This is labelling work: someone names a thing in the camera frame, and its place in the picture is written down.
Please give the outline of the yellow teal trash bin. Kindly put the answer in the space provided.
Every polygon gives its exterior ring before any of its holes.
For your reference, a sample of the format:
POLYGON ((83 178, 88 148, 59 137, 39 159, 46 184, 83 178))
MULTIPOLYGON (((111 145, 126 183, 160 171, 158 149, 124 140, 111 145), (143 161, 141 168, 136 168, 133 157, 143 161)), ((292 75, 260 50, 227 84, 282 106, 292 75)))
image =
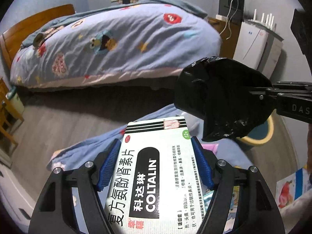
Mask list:
POLYGON ((245 137, 236 139, 249 146, 261 146, 266 144, 274 133, 274 122, 272 115, 261 125, 253 128, 245 137))

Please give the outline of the black monitor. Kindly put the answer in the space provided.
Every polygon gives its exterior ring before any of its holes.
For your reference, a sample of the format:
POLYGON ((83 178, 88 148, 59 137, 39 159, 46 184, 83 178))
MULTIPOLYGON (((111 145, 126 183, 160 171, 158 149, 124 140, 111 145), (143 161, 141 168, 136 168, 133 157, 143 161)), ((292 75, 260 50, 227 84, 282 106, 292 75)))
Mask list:
POLYGON ((244 0, 219 0, 218 14, 228 17, 230 22, 241 24, 244 14, 244 0))

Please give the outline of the white air purifier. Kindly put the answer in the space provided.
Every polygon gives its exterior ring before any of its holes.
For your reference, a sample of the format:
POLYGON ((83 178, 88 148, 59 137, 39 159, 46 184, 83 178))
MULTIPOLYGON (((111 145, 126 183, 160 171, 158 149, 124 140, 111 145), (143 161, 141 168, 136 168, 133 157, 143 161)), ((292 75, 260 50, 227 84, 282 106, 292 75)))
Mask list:
POLYGON ((233 59, 269 79, 280 57, 283 40, 261 24, 242 22, 233 59))

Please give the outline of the near bed cartoon blue cover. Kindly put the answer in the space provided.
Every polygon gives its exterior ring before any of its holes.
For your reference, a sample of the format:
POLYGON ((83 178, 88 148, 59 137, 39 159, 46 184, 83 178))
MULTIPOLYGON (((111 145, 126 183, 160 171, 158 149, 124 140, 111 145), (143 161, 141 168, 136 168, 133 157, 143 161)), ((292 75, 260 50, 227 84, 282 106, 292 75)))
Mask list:
POLYGON ((212 193, 200 179, 191 138, 203 122, 168 105, 138 121, 54 152, 49 168, 80 167, 108 150, 98 196, 115 233, 196 233, 212 193))

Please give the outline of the black plastic bag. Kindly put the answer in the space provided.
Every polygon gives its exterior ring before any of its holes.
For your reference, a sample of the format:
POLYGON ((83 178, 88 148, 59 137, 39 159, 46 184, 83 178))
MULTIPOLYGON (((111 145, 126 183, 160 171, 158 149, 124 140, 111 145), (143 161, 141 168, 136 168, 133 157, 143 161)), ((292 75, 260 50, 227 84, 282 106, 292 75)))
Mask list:
POLYGON ((203 120, 205 142, 245 137, 274 110, 273 103, 249 101, 254 87, 272 87, 272 83, 235 60, 203 58, 183 68, 175 83, 174 105, 203 120))

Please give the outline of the pink snack wrapper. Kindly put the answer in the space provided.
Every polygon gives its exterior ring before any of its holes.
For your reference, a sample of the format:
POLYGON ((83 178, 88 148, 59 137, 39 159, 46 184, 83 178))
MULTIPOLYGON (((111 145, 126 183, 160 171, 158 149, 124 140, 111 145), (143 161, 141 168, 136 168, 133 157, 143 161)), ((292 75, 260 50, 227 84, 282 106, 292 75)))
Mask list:
POLYGON ((212 151, 215 155, 217 154, 218 144, 202 143, 201 146, 203 147, 203 149, 212 151))

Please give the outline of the wooden side table left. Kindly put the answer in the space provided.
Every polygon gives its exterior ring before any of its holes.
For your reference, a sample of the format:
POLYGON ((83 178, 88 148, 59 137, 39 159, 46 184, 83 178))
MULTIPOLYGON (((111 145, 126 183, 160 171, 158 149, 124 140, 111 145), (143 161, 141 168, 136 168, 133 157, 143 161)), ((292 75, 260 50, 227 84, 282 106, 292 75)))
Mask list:
POLYGON ((15 120, 20 120, 23 123, 24 118, 6 97, 8 93, 8 87, 1 77, 1 139, 6 138, 11 144, 18 146, 18 142, 8 131, 8 129, 11 129, 13 126, 10 119, 14 118, 15 120))

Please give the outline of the large bed cartoon duvet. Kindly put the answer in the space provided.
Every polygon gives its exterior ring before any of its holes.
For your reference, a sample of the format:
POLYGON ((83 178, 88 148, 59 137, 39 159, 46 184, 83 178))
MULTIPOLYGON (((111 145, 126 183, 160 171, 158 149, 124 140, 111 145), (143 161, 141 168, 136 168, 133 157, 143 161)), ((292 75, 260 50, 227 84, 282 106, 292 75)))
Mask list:
POLYGON ((184 0, 140 0, 52 19, 25 37, 10 83, 83 87, 177 76, 222 40, 207 13, 184 0))

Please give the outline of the wooden headboard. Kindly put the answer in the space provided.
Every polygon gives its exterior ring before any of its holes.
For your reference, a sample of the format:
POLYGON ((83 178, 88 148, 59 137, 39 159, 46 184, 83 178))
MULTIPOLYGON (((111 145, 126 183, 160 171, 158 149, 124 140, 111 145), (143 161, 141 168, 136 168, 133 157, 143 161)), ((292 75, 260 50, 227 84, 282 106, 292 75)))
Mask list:
POLYGON ((15 24, 1 34, 1 52, 8 70, 17 54, 22 41, 49 21, 75 14, 74 6, 66 4, 39 12, 15 24))

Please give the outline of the strawberry printed carton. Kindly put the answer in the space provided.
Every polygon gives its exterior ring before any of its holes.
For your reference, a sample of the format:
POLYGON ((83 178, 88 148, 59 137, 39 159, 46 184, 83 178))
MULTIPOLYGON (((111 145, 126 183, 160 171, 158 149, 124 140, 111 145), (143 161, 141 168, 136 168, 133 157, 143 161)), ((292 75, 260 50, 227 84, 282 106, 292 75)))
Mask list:
POLYGON ((292 204, 311 189, 309 177, 307 168, 304 166, 277 182, 275 201, 279 209, 292 204))

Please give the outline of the Coltalin medicine box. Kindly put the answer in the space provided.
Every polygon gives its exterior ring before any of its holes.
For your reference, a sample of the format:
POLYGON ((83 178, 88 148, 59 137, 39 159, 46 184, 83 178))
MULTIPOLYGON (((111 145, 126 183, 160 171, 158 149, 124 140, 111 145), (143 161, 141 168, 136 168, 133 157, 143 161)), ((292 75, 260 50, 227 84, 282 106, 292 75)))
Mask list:
POLYGON ((183 116, 131 122, 105 204, 114 233, 196 233, 205 206, 183 116))

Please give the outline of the white router with antennas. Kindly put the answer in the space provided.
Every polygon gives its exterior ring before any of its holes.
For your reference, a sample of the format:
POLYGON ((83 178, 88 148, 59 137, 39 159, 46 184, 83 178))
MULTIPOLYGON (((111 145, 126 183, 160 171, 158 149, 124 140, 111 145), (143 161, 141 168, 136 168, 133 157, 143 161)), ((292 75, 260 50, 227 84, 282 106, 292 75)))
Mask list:
POLYGON ((264 27, 268 28, 271 31, 276 30, 276 25, 274 23, 274 15, 272 13, 265 14, 262 13, 260 16, 257 16, 257 9, 253 12, 253 18, 251 19, 251 22, 258 23, 263 25, 264 27))

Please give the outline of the small white green bin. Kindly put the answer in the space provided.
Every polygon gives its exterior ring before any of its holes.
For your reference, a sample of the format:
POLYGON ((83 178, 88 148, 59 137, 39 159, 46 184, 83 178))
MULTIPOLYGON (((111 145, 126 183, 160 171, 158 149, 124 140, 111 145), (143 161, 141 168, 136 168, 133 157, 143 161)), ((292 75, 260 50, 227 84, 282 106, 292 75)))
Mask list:
POLYGON ((19 114, 23 114, 24 105, 21 101, 21 98, 19 97, 19 95, 17 93, 17 88, 15 86, 13 86, 9 90, 9 92, 6 94, 6 98, 19 114))

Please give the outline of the wooden nightstand right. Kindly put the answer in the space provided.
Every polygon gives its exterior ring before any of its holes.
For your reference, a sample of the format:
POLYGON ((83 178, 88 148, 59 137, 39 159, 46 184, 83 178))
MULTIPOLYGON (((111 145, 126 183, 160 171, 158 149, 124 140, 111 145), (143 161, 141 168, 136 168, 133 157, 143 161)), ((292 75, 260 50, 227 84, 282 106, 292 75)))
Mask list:
POLYGON ((230 26, 227 26, 223 31, 226 23, 225 21, 210 17, 207 18, 207 21, 220 34, 222 38, 219 56, 232 59, 234 57, 236 45, 238 42, 241 25, 230 22, 230 26))

